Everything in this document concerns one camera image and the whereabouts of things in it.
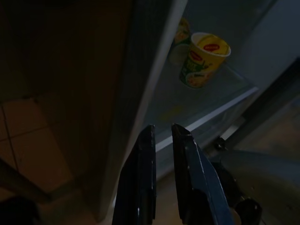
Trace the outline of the yellow green noodle cup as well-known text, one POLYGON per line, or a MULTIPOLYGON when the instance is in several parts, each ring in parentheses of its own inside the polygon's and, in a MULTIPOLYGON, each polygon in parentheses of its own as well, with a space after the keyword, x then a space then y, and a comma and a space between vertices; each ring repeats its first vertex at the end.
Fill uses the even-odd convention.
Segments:
POLYGON ((180 72, 180 81, 190 88, 201 88, 230 54, 230 46, 220 37, 204 32, 194 33, 180 72))

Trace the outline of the glass fridge shelf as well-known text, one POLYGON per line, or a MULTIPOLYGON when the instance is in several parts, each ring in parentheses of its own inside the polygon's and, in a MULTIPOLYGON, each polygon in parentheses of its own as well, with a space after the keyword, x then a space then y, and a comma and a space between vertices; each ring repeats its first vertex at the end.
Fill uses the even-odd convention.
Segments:
POLYGON ((194 131, 258 91, 247 78, 224 64, 200 89, 185 86, 171 73, 162 73, 149 112, 158 129, 156 151, 172 142, 171 125, 194 131))

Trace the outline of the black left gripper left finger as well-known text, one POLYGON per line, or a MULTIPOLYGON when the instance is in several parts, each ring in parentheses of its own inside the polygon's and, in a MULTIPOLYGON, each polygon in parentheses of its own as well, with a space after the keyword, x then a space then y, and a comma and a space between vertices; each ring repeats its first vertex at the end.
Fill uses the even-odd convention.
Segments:
POLYGON ((142 130, 120 173, 112 225, 152 225, 156 214, 155 127, 142 130))

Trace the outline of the dark fridge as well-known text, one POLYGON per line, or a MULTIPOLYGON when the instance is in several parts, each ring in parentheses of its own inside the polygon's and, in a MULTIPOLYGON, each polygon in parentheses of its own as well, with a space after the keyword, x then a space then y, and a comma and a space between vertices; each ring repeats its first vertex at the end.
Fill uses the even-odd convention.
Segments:
MULTIPOLYGON (((97 225, 112 225, 121 170, 148 125, 155 127, 157 144, 158 129, 149 112, 156 87, 162 73, 180 81, 191 36, 197 32, 223 39, 231 54, 221 66, 229 65, 258 88, 189 131, 219 177, 229 206, 229 225, 281 225, 240 191, 236 179, 221 165, 220 155, 248 151, 300 161, 300 0, 134 0, 97 225)), ((173 143, 156 151, 156 178, 152 225, 183 225, 173 143)))

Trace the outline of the plain white bowl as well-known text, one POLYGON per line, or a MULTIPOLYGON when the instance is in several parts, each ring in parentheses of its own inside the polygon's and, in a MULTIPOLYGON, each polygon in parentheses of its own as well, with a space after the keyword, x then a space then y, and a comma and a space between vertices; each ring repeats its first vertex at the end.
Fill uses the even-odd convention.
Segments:
POLYGON ((281 225, 300 225, 300 161, 229 151, 220 155, 220 163, 236 179, 240 191, 281 225))

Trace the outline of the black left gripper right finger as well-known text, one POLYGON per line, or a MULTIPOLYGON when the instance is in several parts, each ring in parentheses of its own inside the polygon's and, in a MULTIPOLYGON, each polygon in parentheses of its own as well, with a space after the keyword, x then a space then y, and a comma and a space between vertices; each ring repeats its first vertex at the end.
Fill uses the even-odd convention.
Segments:
POLYGON ((229 225, 229 206, 219 177, 192 134, 173 124, 172 145, 183 225, 229 225))

